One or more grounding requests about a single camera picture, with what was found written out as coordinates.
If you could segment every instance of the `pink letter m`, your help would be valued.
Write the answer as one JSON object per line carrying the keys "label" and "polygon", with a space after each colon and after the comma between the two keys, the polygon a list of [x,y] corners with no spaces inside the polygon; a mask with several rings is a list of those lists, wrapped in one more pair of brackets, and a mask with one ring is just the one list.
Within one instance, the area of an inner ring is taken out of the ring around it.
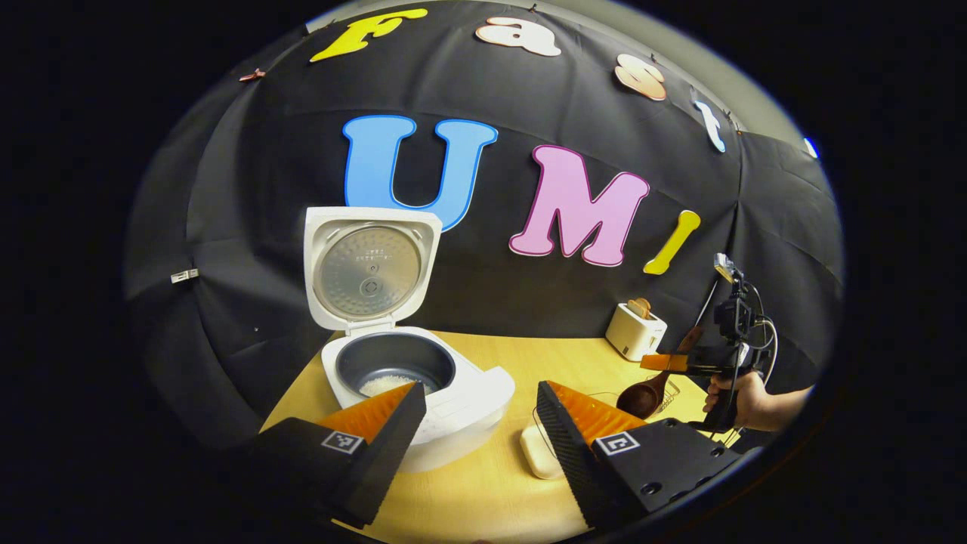
{"label": "pink letter m", "polygon": [[534,148],[534,160],[541,165],[541,180],[524,231],[511,237],[511,251],[527,256],[545,256],[554,251],[550,227],[557,217],[564,257],[598,230],[593,244],[581,252],[584,260],[598,266],[618,266],[638,203],[648,195],[648,182],[621,172],[591,200],[591,187],[584,160],[577,153],[556,145]]}

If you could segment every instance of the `blue letter u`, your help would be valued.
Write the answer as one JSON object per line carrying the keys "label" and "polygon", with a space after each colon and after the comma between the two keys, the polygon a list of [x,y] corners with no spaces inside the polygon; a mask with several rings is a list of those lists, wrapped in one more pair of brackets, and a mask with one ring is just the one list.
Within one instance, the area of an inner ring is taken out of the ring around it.
{"label": "blue letter u", "polygon": [[436,199],[425,206],[407,206],[393,196],[393,175],[399,143],[417,130],[417,124],[399,115],[366,115],[342,127],[349,138],[346,160],[346,205],[373,208],[424,210],[436,214],[443,229],[456,226],[470,208],[484,146],[497,141],[489,125],[464,119],[448,119],[436,125],[436,134],[447,141],[443,177]]}

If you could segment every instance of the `table surface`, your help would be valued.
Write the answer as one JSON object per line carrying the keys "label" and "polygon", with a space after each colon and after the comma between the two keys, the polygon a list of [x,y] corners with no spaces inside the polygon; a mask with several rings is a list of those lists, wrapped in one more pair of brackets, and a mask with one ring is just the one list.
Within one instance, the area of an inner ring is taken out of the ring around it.
{"label": "table surface", "polygon": [[[624,358],[604,338],[433,334],[482,370],[503,367],[516,384],[510,406],[480,449],[435,470],[398,473],[375,521],[358,532],[390,543],[466,544],[486,539],[499,544],[554,542],[589,530],[567,478],[538,478],[520,447],[520,433],[534,422],[538,382],[549,379],[585,394],[604,393],[595,398],[614,406],[625,388],[656,372]],[[341,336],[337,332],[330,342]],[[671,376],[668,383],[666,394],[675,391],[673,385],[680,392],[646,421],[704,419],[706,392],[684,376]],[[316,353],[278,401],[262,431],[286,417],[314,422],[337,410],[336,396]]]}

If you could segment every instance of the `hand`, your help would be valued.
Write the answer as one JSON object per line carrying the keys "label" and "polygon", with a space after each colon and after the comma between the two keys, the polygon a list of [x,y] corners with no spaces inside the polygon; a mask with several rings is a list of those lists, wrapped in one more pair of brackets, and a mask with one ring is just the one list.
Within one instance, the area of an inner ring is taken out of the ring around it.
{"label": "hand", "polygon": [[[712,384],[709,385],[709,396],[705,398],[705,406],[702,411],[709,412],[716,403],[727,403],[728,393],[719,395],[723,389],[729,389],[732,384],[731,378],[722,376],[712,376]],[[766,386],[762,383],[762,378],[758,373],[750,372],[740,377],[735,382],[735,396],[732,400],[736,403],[736,415],[734,426],[748,427],[760,431],[770,431],[764,421],[764,416],[770,412],[770,402],[772,395],[766,393]]]}

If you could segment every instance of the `wooden ladle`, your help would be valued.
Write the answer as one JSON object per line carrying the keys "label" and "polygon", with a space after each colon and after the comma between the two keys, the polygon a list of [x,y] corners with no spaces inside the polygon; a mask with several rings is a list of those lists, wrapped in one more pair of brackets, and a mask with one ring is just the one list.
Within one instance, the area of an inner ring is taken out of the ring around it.
{"label": "wooden ladle", "polygon": [[[687,353],[702,336],[702,327],[693,327],[679,344],[676,352]],[[655,377],[639,381],[625,389],[618,397],[615,406],[641,419],[648,419],[661,406],[664,400],[664,387],[668,382],[668,371],[664,370]]]}

